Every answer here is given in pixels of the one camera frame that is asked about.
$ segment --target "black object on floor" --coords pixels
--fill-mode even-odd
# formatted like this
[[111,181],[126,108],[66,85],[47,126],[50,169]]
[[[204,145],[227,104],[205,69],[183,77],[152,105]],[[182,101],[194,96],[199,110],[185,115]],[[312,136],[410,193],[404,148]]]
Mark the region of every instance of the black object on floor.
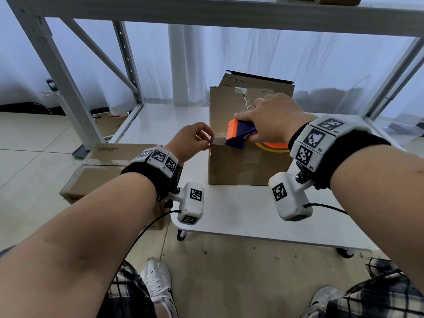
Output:
[[90,153],[90,151],[85,149],[84,145],[81,145],[72,153],[72,156],[76,159],[84,159],[87,157],[88,153]]

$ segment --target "white sneaker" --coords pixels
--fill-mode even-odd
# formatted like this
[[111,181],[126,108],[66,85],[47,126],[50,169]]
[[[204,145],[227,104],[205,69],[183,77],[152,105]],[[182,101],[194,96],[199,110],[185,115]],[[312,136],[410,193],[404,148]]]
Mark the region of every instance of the white sneaker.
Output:
[[150,258],[140,273],[154,304],[161,304],[168,311],[169,318],[178,318],[172,299],[172,281],[168,268],[158,258]]
[[334,299],[343,297],[343,292],[334,287],[328,286],[318,290],[312,297],[309,308],[303,313],[301,318],[315,318],[320,309],[325,309],[327,303]]

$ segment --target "white table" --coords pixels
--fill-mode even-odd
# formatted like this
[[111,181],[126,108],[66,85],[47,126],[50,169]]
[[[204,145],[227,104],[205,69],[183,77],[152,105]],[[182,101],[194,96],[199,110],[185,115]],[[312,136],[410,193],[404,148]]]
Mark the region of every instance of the white table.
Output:
[[[369,126],[360,116],[332,116]],[[209,123],[209,107],[146,104],[119,143],[165,145],[183,126],[199,121]],[[299,172],[295,163],[289,172]],[[195,225],[182,224],[176,213],[171,214],[172,222],[180,230],[344,249],[378,248],[348,215],[314,206],[312,217],[287,222],[278,216],[268,187],[209,185],[207,173],[208,151],[200,152],[184,165],[179,185],[183,187],[188,181],[198,181],[205,187],[205,198],[203,217]],[[329,189],[318,191],[311,187],[306,190],[306,195],[310,203],[341,208]],[[174,202],[173,209],[178,209],[177,202]]]

